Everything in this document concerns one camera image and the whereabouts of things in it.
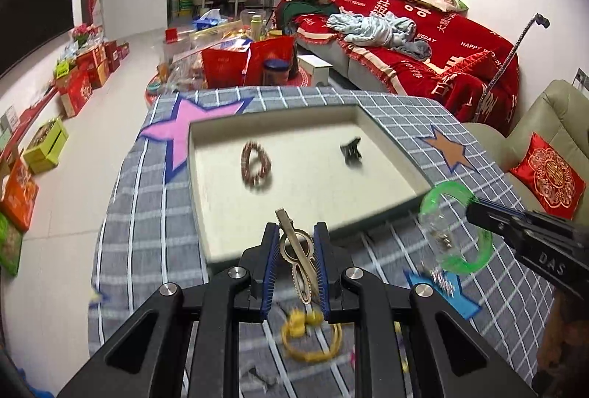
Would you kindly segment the beige bow hair clip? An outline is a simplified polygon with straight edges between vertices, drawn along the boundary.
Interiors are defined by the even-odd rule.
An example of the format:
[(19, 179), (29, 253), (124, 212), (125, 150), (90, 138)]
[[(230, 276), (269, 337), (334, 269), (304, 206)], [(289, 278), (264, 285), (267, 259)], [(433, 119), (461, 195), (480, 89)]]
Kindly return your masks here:
[(317, 267), (314, 264), (314, 240), (302, 229), (293, 225), (285, 209), (275, 212), (281, 228), (279, 253), (289, 264), (296, 294), (304, 305), (318, 297)]

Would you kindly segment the green translucent bangle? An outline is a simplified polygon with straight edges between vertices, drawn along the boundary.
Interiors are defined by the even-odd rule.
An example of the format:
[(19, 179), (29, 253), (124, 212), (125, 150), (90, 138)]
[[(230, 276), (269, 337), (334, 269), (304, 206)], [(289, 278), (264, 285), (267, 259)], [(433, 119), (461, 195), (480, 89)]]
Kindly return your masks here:
[(492, 233), (466, 223), (466, 208), (477, 204), (475, 194), (455, 181), (437, 184), (423, 197), (418, 223), (428, 245), (421, 259), (424, 270), (466, 275), (487, 265)]

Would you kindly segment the silver rhinestone hair clip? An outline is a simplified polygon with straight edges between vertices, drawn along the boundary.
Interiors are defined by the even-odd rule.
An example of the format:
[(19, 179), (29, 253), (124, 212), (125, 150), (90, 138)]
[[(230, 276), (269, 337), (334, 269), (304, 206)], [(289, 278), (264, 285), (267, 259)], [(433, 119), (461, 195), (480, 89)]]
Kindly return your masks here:
[(458, 290), (458, 277), (455, 273), (444, 270), (440, 265), (425, 266), (423, 274), (446, 296), (455, 297)]

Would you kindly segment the cream jewelry tray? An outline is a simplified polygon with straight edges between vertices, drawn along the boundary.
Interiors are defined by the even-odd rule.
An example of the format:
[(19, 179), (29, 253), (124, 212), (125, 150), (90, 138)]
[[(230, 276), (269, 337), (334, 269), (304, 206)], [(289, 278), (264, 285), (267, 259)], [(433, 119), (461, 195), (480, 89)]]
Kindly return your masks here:
[[(341, 146), (360, 137), (349, 167)], [(418, 208), (432, 181), (361, 105), (241, 113), (190, 126), (188, 165), (207, 264), (234, 263), (283, 208), (346, 240)]]

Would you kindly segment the red embroidered cushion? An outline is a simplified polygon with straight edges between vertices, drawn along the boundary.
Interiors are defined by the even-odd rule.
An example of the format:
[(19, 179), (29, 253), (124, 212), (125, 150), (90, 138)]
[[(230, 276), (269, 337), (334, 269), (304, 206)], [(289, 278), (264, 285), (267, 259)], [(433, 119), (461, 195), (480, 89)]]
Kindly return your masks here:
[(586, 183), (537, 133), (531, 135), (524, 158), (510, 173), (525, 184), (548, 215), (572, 221)]

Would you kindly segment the black claw hair clip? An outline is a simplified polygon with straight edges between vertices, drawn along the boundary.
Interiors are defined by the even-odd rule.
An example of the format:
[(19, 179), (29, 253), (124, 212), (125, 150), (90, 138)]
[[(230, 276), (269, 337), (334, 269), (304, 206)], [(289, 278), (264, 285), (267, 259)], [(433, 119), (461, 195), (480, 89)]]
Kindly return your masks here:
[(359, 151), (360, 137), (352, 139), (349, 143), (341, 146), (341, 153), (345, 158), (345, 164), (349, 167), (357, 165), (361, 161), (361, 153)]

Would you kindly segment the grey checked star tablecloth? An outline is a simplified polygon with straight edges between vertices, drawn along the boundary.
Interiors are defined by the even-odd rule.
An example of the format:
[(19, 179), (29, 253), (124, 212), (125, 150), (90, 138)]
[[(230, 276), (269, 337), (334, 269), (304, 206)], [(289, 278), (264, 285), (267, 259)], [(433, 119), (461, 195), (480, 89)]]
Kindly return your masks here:
[[(244, 112), (343, 104), (359, 105), (407, 151), (434, 182), (451, 174), (441, 154), (425, 143), (440, 131), (463, 144), (469, 168), (458, 168), (457, 181), (480, 197), (521, 208), (523, 194), (503, 174), (469, 133), (441, 105), (422, 98), (345, 91), (334, 88), (242, 88), (199, 92), (193, 100), (204, 110), (236, 104)], [(92, 284), (102, 300), (89, 310), (89, 346), (97, 350), (163, 283), (181, 287), (209, 278), (190, 198), (189, 174), (165, 176), (167, 146), (145, 138), (136, 141), (123, 161), (97, 239)], [(388, 283), (404, 285), (430, 248), (413, 215), (380, 223), (346, 242), (355, 263)], [(552, 302), (550, 285), (496, 242), (490, 263), (461, 280), (467, 296), (478, 303), (472, 326), (525, 380), (537, 371), (536, 353)], [(303, 364), (290, 359), (279, 341), (286, 311), (296, 306), (289, 281), (275, 289), (269, 319), (241, 329), (241, 392), (246, 397), (350, 397), (353, 395), (352, 351), (334, 360)]]

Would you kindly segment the red covered sofa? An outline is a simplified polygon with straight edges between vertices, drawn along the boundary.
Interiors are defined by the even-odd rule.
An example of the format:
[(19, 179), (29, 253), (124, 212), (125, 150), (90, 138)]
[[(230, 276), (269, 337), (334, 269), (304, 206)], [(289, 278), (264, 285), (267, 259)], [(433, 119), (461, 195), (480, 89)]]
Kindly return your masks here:
[[(331, 63), (360, 90), (418, 96), (439, 102), (461, 122), (474, 122), (481, 95), (509, 54), (509, 41), (466, 18), (458, 0), (290, 0), (285, 17), (300, 46)], [(327, 26), (333, 13), (369, 16), (392, 12), (416, 23), (416, 38), (428, 42), (424, 62), (383, 47), (346, 43)], [(493, 88), (478, 122), (505, 134), (518, 103), (516, 57)]]

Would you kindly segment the blue lidded jar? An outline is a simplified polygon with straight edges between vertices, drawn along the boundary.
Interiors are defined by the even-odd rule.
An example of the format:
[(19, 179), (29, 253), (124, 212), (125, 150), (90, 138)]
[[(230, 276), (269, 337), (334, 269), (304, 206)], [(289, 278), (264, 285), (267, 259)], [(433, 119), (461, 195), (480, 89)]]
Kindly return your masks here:
[(289, 81), (290, 63), (282, 59), (267, 59), (262, 65), (265, 86), (284, 86)]

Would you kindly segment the white small stool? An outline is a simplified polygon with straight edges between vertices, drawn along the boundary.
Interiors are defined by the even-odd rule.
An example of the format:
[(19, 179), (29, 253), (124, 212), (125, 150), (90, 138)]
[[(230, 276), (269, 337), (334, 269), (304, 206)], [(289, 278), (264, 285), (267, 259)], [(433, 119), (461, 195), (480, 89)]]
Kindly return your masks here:
[(306, 73), (307, 85), (309, 87), (328, 86), (329, 72), (331, 63), (322, 60), (313, 54), (303, 54), (297, 56), (300, 69)]

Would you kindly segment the red gift bag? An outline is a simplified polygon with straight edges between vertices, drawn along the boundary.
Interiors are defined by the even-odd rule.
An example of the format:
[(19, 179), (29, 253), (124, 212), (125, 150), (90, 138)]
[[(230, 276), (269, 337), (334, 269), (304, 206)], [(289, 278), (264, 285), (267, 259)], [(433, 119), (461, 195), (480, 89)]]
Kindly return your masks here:
[(293, 36), (279, 36), (251, 42), (244, 51), (206, 48), (202, 51), (202, 64), (208, 88), (261, 86), (265, 61), (279, 59), (289, 69), (293, 46)]

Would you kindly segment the black selfie stick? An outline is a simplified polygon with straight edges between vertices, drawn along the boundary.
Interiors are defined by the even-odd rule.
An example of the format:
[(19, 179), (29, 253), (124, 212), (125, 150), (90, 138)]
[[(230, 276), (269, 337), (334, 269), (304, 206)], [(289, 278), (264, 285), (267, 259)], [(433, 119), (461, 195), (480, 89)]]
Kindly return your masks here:
[(550, 21), (547, 17), (545, 17), (544, 15), (542, 15), (540, 13), (536, 13), (528, 21), (528, 23), (526, 24), (526, 26), (522, 30), (521, 34), (519, 35), (518, 39), (516, 40), (515, 44), (511, 48), (509, 54), (506, 56), (505, 60), (501, 63), (498, 71), (495, 73), (495, 75), (493, 76), (491, 81), (488, 83), (488, 87), (485, 89), (485, 91), (481, 95), (481, 98), (479, 99), (479, 102), (478, 102), (476, 110), (475, 110), (475, 114), (473, 116), (474, 122), (478, 122), (479, 119), (481, 118), (482, 109), (483, 109), (484, 104), (486, 103), (487, 98), (490, 96), (493, 88), (499, 82), (499, 80), (502, 78), (502, 76), (504, 75), (504, 73), (508, 69), (509, 65), (511, 64), (512, 60), (514, 59), (514, 57), (517, 53), (519, 46), (521, 45), (525, 36), (527, 35), (527, 33), (529, 32), (529, 30), (531, 29), (531, 27), (533, 25), (538, 25), (538, 26), (543, 27), (544, 29), (548, 29), (550, 27)]

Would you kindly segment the light blue crumpled blanket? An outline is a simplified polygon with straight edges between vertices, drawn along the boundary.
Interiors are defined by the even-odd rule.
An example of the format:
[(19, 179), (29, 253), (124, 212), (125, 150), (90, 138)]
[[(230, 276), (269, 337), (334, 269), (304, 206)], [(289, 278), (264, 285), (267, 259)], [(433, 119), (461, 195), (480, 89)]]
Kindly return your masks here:
[(427, 41), (416, 38), (416, 23), (406, 17), (387, 12), (331, 14), (327, 20), (329, 29), (341, 34), (346, 43), (360, 47), (383, 47), (424, 62), (432, 55)]

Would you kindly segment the yellow green gift box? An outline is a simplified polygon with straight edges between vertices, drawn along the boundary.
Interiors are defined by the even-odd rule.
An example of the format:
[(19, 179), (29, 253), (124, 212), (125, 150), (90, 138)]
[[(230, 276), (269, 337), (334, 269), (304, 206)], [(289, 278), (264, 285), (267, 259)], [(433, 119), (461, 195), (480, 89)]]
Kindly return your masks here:
[(34, 175), (39, 175), (59, 165), (59, 157), (69, 138), (60, 118), (43, 124), (23, 153), (23, 159)]

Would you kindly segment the orange snack box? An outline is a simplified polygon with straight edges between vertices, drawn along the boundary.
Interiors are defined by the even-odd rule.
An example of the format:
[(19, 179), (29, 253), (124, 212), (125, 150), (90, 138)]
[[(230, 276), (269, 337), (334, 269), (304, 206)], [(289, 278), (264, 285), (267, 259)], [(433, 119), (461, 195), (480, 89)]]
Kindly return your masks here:
[(19, 232), (28, 232), (39, 187), (20, 158), (1, 167), (1, 212)]

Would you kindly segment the red gift box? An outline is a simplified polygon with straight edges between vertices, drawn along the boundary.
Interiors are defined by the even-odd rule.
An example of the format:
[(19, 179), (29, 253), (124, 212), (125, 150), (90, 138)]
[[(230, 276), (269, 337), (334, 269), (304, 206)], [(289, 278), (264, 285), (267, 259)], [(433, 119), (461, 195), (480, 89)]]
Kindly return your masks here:
[(88, 71), (79, 68), (58, 78), (56, 87), (67, 118), (76, 117), (90, 100), (93, 92)]

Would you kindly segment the green snack bag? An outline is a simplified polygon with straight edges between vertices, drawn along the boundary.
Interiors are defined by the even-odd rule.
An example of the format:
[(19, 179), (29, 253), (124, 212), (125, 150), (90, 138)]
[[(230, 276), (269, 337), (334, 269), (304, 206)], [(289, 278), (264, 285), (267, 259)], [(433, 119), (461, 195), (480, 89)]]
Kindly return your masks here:
[(22, 250), (22, 233), (5, 215), (0, 215), (0, 263), (12, 277), (19, 271)]

